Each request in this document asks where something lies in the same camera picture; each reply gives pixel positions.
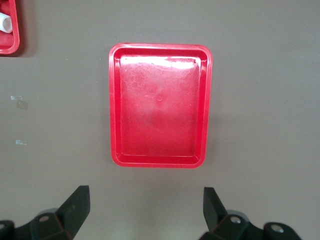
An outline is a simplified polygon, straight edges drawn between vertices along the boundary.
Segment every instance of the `red plastic tray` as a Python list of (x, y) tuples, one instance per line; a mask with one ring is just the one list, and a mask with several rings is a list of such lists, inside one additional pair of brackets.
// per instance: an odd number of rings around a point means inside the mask
[(111, 155), (122, 167), (196, 168), (206, 157), (213, 57), (188, 44), (109, 53)]
[(9, 15), (12, 20), (11, 33), (0, 31), (0, 55), (13, 54), (20, 45), (16, 1), (0, 0), (0, 13)]

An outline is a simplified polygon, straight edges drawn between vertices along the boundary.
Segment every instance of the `white object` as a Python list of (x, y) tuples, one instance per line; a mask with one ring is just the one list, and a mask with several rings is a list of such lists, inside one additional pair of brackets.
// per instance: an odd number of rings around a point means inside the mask
[(12, 32), (12, 20), (9, 15), (0, 12), (0, 31), (7, 34)]

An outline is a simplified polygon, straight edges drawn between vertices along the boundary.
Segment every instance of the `gray surface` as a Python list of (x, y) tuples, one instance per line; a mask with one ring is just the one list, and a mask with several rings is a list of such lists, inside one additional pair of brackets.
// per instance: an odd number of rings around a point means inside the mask
[[(0, 219), (22, 225), (90, 186), (77, 240), (196, 240), (203, 187), (258, 227), (320, 236), (320, 2), (22, 2), (26, 51), (0, 57)], [(121, 168), (110, 157), (108, 53), (203, 44), (213, 88), (206, 162)], [(27, 109), (11, 96), (22, 96)], [(26, 145), (16, 145), (16, 140)]]

